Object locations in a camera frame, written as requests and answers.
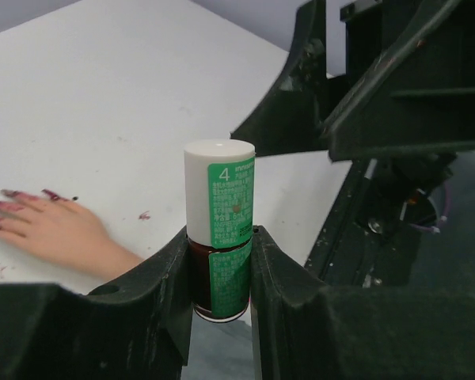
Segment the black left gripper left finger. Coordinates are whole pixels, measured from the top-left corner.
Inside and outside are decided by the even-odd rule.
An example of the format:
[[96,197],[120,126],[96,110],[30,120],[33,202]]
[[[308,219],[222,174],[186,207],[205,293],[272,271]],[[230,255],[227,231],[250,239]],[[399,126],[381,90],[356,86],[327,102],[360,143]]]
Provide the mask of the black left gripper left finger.
[[53,283],[0,284],[0,379],[178,379],[191,327],[181,230],[85,295]]

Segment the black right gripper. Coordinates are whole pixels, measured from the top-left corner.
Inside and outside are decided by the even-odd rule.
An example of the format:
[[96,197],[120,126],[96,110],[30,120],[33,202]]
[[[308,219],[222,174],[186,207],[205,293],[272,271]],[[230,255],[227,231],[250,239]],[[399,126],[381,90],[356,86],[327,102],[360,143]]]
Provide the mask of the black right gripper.
[[326,2],[308,1],[283,69],[232,139],[258,157],[322,151],[325,121],[334,161],[475,150],[475,1],[350,1],[339,16],[345,72],[329,81],[330,114]]

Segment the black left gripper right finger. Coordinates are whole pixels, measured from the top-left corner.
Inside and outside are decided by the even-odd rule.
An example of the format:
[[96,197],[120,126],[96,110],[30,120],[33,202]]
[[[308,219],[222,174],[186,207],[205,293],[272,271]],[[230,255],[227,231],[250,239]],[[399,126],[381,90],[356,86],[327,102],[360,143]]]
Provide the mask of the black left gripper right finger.
[[259,379],[475,379],[475,289],[328,286],[253,233]]

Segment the nail polish bottle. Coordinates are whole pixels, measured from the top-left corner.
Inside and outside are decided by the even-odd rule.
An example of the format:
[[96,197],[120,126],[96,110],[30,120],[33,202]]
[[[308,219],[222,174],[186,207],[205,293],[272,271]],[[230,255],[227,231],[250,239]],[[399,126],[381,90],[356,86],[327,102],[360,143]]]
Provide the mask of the nail polish bottle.
[[215,249],[188,242],[189,290],[194,311],[214,323],[238,319],[249,306],[252,242]]

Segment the mannequin hand with painted nails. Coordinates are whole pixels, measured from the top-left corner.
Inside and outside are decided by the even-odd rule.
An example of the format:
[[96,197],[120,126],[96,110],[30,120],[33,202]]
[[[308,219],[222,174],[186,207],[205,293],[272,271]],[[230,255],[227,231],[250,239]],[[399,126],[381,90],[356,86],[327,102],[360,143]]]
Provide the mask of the mannequin hand with painted nails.
[[120,277],[143,262],[109,235],[89,209],[48,189],[42,196],[1,190],[0,241],[48,263],[95,276]]

